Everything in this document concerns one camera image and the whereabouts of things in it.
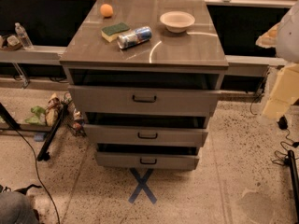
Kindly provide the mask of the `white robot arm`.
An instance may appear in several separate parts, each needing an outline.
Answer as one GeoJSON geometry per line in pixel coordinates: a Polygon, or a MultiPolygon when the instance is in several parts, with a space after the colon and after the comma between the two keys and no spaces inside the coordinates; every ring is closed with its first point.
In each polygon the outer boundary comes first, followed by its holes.
{"type": "Polygon", "coordinates": [[[269,119],[279,119],[299,100],[299,1],[256,40],[256,45],[274,48],[276,55],[287,62],[278,72],[262,112],[269,119]]]}

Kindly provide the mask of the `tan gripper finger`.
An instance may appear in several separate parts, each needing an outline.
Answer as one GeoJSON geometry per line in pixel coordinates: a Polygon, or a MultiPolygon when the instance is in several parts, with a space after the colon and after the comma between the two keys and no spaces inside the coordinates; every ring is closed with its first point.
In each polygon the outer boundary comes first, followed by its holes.
{"type": "Polygon", "coordinates": [[[263,35],[260,35],[256,40],[256,45],[261,48],[269,49],[277,45],[278,23],[272,26],[263,35]]]}
{"type": "Polygon", "coordinates": [[[291,63],[279,72],[262,115],[280,119],[299,100],[299,64],[291,63]]]}

